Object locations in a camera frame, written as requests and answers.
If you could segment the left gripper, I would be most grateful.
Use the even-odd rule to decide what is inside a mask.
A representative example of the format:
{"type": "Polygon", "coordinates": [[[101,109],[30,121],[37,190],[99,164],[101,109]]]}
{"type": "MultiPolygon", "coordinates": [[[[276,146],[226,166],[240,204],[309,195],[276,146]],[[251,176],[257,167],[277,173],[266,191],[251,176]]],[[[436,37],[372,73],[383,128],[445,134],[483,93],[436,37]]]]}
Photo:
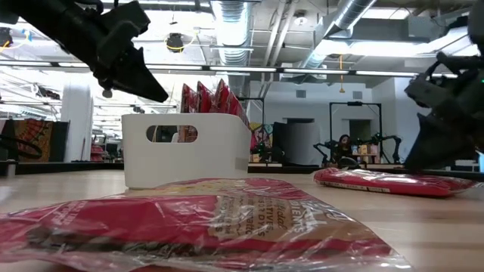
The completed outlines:
{"type": "Polygon", "coordinates": [[[108,12],[104,12],[101,0],[75,3],[83,5],[90,21],[107,34],[96,45],[92,69],[99,84],[156,102],[166,101],[168,94],[146,67],[143,49],[132,44],[132,39],[146,32],[150,24],[139,2],[117,5],[108,12]]]}

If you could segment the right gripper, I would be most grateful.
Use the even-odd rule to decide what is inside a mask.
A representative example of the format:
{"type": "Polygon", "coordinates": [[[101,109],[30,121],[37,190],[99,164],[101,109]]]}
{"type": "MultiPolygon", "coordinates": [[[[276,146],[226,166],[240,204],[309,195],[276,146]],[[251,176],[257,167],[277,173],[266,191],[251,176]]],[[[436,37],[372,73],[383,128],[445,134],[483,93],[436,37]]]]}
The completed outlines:
{"type": "Polygon", "coordinates": [[[430,113],[418,113],[420,131],[404,162],[417,171],[441,168],[484,151],[484,57],[439,52],[405,93],[430,113]]]}

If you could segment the white plastic basket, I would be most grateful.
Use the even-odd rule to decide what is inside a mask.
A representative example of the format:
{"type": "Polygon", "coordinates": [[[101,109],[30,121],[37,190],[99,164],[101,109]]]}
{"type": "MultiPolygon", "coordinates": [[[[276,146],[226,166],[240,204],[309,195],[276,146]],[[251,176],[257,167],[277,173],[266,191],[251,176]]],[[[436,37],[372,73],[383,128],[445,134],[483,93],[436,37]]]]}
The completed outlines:
{"type": "Polygon", "coordinates": [[[129,114],[122,116],[125,184],[158,187],[198,178],[243,178],[251,132],[238,116],[223,113],[129,114]],[[151,126],[193,126],[191,143],[152,142],[151,126]]]}

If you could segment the white column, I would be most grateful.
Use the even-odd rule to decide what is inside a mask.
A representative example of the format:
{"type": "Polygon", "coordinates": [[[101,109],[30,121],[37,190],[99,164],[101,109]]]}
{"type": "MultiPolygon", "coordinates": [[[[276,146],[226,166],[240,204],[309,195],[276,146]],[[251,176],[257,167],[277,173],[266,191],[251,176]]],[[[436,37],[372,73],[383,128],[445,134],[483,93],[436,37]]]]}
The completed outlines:
{"type": "Polygon", "coordinates": [[[65,162],[91,159],[94,100],[88,84],[64,85],[60,120],[68,123],[65,162]]]}

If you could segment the person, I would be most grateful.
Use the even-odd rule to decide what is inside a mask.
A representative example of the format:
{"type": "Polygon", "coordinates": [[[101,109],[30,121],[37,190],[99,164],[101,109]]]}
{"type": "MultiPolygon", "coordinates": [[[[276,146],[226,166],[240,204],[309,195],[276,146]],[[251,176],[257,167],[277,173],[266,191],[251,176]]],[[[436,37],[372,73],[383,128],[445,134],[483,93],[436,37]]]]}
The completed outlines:
{"type": "Polygon", "coordinates": [[[352,143],[347,134],[343,134],[338,141],[336,158],[337,161],[342,158],[352,158],[352,143]]]}

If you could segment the orange patterned artwork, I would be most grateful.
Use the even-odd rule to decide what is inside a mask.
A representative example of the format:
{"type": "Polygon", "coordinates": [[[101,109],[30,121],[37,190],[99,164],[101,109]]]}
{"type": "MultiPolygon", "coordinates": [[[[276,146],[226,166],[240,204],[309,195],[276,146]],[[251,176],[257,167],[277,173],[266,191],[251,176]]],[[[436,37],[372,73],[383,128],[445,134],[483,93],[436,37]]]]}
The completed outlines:
{"type": "Polygon", "coordinates": [[[63,162],[69,126],[68,122],[0,119],[0,135],[26,141],[42,151],[39,158],[27,158],[20,156],[18,152],[34,155],[38,152],[23,143],[0,139],[0,143],[5,143],[13,148],[13,150],[7,150],[0,146],[0,161],[14,159],[19,162],[63,162]]]}

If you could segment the long ceiling light strip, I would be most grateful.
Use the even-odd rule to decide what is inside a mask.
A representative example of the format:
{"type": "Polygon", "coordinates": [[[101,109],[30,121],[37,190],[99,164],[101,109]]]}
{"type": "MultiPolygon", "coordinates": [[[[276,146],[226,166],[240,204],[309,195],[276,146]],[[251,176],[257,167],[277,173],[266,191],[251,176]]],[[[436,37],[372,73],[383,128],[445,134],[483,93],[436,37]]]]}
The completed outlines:
{"type": "MultiPolygon", "coordinates": [[[[88,65],[80,62],[47,62],[28,60],[0,60],[0,66],[14,68],[32,68],[47,70],[87,70],[88,65]]],[[[372,77],[402,77],[414,78],[415,72],[394,72],[376,70],[329,70],[329,69],[305,69],[286,67],[258,67],[258,66],[207,66],[207,65],[175,65],[175,64],[147,64],[152,73],[288,73],[303,75],[338,75],[338,76],[372,76],[372,77]]]]}

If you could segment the tall black frame rig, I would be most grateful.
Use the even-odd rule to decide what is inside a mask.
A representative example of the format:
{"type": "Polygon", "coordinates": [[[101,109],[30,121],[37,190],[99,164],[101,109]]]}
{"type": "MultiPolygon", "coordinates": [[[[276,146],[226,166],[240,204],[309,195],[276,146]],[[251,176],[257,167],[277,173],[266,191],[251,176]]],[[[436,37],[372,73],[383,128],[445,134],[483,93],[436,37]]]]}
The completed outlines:
{"type": "Polygon", "coordinates": [[[330,102],[329,136],[336,141],[331,155],[337,152],[338,141],[343,134],[350,136],[352,158],[357,162],[379,163],[382,158],[383,117],[378,103],[360,101],[330,102]]]}

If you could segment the wide silver ventilation duct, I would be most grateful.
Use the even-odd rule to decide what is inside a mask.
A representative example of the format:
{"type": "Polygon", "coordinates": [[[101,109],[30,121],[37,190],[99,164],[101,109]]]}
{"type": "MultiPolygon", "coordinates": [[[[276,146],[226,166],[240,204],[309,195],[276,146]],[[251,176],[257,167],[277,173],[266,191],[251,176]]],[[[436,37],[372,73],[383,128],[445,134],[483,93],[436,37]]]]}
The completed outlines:
{"type": "Polygon", "coordinates": [[[225,0],[210,2],[216,18],[216,41],[220,62],[224,66],[247,66],[250,53],[250,16],[249,2],[225,0]]]}

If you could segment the black metal table frame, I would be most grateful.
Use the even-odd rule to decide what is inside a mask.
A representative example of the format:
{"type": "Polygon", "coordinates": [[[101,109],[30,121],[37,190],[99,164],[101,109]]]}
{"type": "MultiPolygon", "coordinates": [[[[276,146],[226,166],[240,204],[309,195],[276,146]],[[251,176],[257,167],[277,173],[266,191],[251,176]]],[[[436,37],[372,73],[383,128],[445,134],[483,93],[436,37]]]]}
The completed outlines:
{"type": "MultiPolygon", "coordinates": [[[[0,162],[0,176],[7,174],[8,165],[15,165],[16,175],[31,174],[50,174],[60,172],[78,172],[91,170],[123,170],[123,163],[109,162],[0,162]]],[[[318,170],[308,166],[249,166],[250,174],[310,174],[318,170]]],[[[463,178],[484,183],[484,173],[479,172],[460,172],[460,171],[440,171],[440,170],[420,170],[417,172],[409,171],[405,168],[370,168],[373,172],[387,172],[392,174],[419,174],[435,175],[453,178],[463,178]]]]}

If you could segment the small black frame rig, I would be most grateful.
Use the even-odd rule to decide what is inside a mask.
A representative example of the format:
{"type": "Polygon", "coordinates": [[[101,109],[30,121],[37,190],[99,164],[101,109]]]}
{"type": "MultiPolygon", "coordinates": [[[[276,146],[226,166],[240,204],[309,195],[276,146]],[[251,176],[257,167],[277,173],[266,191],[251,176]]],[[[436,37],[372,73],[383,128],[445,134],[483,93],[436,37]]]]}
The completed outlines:
{"type": "Polygon", "coordinates": [[[265,115],[265,99],[263,97],[240,97],[239,101],[246,105],[246,113],[249,114],[252,108],[256,108],[263,116],[265,115]]]}

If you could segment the colourful wall artwork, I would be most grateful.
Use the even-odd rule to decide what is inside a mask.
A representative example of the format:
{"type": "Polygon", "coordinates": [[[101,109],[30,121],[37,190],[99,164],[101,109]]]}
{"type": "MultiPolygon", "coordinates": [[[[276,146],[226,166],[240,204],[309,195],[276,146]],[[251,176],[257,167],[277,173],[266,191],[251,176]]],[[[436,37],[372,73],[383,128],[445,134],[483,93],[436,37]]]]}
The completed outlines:
{"type": "Polygon", "coordinates": [[[251,122],[250,162],[269,163],[272,161],[273,125],[251,122]]]}

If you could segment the slanted silver ventilation duct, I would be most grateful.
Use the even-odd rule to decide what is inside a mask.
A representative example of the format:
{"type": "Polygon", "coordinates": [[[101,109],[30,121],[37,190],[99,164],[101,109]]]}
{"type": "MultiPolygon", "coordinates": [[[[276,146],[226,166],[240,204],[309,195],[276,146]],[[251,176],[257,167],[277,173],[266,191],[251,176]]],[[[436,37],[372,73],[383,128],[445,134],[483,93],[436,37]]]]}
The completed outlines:
{"type": "Polygon", "coordinates": [[[340,51],[344,45],[330,39],[348,39],[352,36],[353,27],[377,0],[340,0],[337,9],[322,17],[313,32],[313,46],[308,56],[299,65],[299,68],[315,69],[320,67],[324,59],[330,54],[340,51]]]}

